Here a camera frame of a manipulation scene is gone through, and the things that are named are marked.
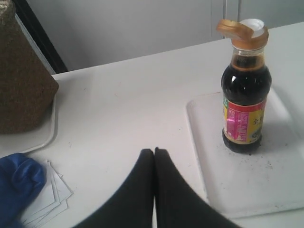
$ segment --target gold cap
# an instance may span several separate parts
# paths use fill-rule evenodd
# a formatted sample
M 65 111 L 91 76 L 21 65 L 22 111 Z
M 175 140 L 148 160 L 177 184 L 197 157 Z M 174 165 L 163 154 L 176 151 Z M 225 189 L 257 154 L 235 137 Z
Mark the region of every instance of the gold cap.
M 222 19 L 217 31 L 231 38 L 232 45 L 241 50 L 256 50 L 264 47 L 268 41 L 268 29 L 258 19 L 246 19 L 241 22 Z

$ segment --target paper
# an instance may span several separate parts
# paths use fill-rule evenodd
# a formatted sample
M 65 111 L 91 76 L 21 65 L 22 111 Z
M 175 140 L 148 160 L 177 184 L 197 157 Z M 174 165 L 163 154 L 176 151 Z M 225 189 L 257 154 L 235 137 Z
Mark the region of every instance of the paper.
M 47 222 L 49 222 L 51 219 L 55 218 L 57 215 L 59 215 L 61 212 L 65 211 L 66 209 L 68 209 L 67 201 L 64 200 L 58 207 L 56 207 L 55 209 L 53 209 L 42 220 L 40 220 L 34 226 L 34 228 L 38 228 L 38 227 L 46 224 Z
M 41 211 L 42 209 L 55 202 L 52 179 L 50 173 L 48 172 L 48 163 L 44 163 L 44 166 L 46 170 L 47 182 L 33 203 L 23 212 L 21 216 L 21 223 L 25 222 L 25 220 L 31 215 L 37 213 L 38 211 Z
M 59 201 L 62 202 L 69 198 L 73 193 L 72 191 L 67 187 L 67 185 L 61 180 L 59 175 L 56 173 L 56 171 L 53 169 L 51 164 L 49 163 L 49 167 L 52 171 L 52 175 L 55 180 L 57 191 L 59 192 Z
M 25 221 L 21 221 L 24 225 L 40 218 L 41 216 L 46 215 L 47 213 L 49 213 L 51 210 L 53 210 L 54 208 L 58 207 L 60 205 L 60 200 L 59 200 L 59 194 L 58 194 L 58 188 L 55 182 L 55 178 L 53 175 L 53 169 L 52 167 L 50 167 L 49 165 L 47 166 L 47 172 L 49 172 L 50 174 L 50 179 L 52 182 L 52 186 L 53 186 L 53 192 L 54 192 L 54 197 L 55 197 L 55 202 L 48 205 L 46 208 L 43 208 L 42 210 L 36 212 L 35 214 L 31 215 L 30 217 L 26 218 Z
M 21 216 L 21 222 L 25 228 L 38 228 L 68 209 L 66 199 L 73 194 L 60 178 L 59 175 L 61 174 L 58 174 L 53 169 L 50 162 L 45 162 L 44 165 L 47 170 L 47 182 L 50 183 L 52 189 L 53 202 L 47 205 L 46 202 L 50 202 L 50 200 L 47 201 L 45 198 L 49 198 L 50 191 L 41 191 L 39 196 L 29 206 L 31 207 L 30 210 L 27 208 L 25 210 L 26 213 L 24 212 Z

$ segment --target table surface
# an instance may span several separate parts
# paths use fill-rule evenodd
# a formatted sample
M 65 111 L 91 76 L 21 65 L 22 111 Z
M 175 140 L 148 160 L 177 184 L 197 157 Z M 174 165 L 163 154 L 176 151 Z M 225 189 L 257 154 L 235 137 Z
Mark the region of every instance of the table surface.
M 304 126 L 304 23 L 269 33 L 265 55 L 273 88 Z M 60 85 L 55 138 L 30 156 L 50 160 L 74 195 L 69 209 L 44 227 L 71 227 L 89 216 L 119 188 L 143 148 L 167 149 L 204 199 L 186 103 L 221 90 L 231 54 L 230 40 L 224 39 L 55 75 Z M 304 209 L 234 221 L 245 228 L 303 227 Z

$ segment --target white cabinet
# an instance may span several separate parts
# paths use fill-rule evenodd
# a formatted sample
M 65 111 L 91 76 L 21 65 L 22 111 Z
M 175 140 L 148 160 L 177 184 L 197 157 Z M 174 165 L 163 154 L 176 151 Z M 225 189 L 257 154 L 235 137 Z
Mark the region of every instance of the white cabinet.
M 268 28 L 304 21 L 304 0 L 240 0 L 239 19 L 259 18 Z
M 221 38 L 223 0 L 28 0 L 69 70 Z

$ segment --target white plastic tray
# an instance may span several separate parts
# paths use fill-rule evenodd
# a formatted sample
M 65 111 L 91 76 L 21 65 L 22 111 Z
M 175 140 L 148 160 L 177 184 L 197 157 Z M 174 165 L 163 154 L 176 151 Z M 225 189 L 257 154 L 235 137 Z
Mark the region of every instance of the white plastic tray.
M 252 155 L 222 141 L 222 93 L 195 98 L 187 112 L 210 206 L 228 218 L 304 207 L 304 142 L 273 89 Z
M 41 124 L 20 134 L 0 134 L 0 158 L 13 153 L 26 153 L 46 146 L 53 138 L 56 121 L 56 99 L 47 109 Z

